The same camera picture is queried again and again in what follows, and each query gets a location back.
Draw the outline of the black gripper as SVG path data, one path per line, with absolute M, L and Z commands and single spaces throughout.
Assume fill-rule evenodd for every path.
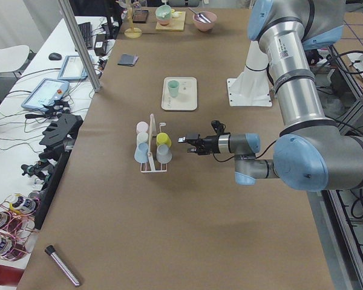
M 198 133 L 188 133 L 185 136 L 180 137 L 178 143 L 195 143 L 195 147 L 188 148 L 187 153 L 197 153 L 198 155 L 220 153 L 218 148 L 218 136 L 200 138 L 200 134 Z

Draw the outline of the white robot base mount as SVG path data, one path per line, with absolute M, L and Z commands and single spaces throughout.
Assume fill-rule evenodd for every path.
M 230 106 L 271 107 L 268 57 L 257 41 L 250 43 L 244 70 L 236 79 L 227 79 L 227 94 Z

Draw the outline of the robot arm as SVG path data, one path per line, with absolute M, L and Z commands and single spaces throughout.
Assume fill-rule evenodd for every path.
M 187 134 L 179 142 L 198 155 L 233 154 L 241 185 L 279 178 L 310 192 L 363 189 L 363 138 L 341 135 L 324 115 L 306 59 L 307 50 L 341 38 L 344 14 L 344 1 L 257 1 L 252 9 L 248 37 L 267 55 L 285 126 L 272 159 L 257 159 L 258 135 L 227 133 L 219 121 L 214 136 Z

